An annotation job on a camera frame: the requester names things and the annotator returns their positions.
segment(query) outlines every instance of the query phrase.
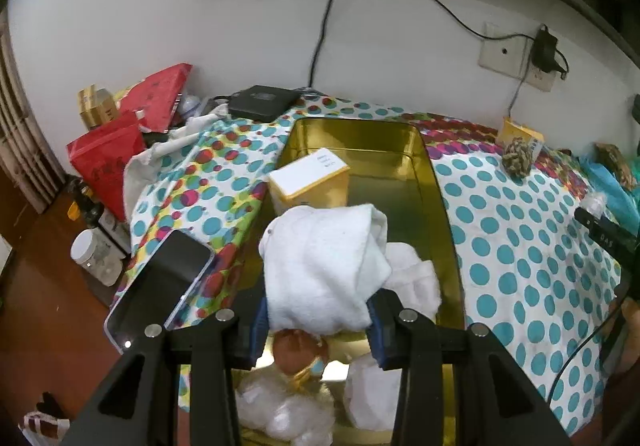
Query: red envelope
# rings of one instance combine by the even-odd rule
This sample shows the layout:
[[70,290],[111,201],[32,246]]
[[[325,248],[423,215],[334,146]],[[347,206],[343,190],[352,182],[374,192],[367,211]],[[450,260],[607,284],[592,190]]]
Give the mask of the red envelope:
[[145,149],[138,117],[133,112],[123,113],[66,146],[71,164],[121,221],[126,219],[122,197],[124,167]]
[[120,100],[120,112],[139,112],[141,127],[150,132],[166,132],[191,67],[191,64],[177,64],[145,78]]

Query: silver screw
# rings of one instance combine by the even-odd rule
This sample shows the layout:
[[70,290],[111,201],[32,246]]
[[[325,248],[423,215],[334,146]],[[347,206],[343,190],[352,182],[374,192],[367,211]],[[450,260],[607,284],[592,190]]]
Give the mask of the silver screw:
[[159,336],[162,332],[162,326],[157,323],[152,323],[151,325],[147,325],[145,329],[145,336],[147,338],[155,338]]
[[472,323],[469,328],[471,329],[471,332],[479,338],[484,338],[489,334],[489,327],[484,323]]
[[400,319],[404,322],[411,323],[418,319],[418,313],[413,309],[402,309],[400,314],[398,315]]
[[216,320],[218,321],[229,321],[233,319],[236,315],[231,309],[220,309],[216,312]]

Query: brown knotted rope ball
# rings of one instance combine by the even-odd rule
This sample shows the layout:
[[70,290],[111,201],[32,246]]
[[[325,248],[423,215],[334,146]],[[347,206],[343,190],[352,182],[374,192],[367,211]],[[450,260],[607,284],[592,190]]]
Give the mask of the brown knotted rope ball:
[[502,153],[502,168],[511,179],[523,179],[529,175],[533,159],[531,149],[521,137],[514,137],[511,143],[504,147]]

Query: clear bottle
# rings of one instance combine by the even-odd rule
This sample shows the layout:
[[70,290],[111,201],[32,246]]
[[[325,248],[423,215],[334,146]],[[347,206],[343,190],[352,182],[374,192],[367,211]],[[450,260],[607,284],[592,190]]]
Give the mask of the clear bottle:
[[104,285],[113,285],[122,272],[118,250],[95,229],[82,231],[71,246],[71,258]]

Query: curtain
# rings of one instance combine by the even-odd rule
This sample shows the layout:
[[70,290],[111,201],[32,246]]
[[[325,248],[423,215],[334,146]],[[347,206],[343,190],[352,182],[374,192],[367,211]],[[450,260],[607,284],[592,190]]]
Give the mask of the curtain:
[[65,181],[22,90],[6,10],[0,13],[0,166],[38,213],[53,202]]

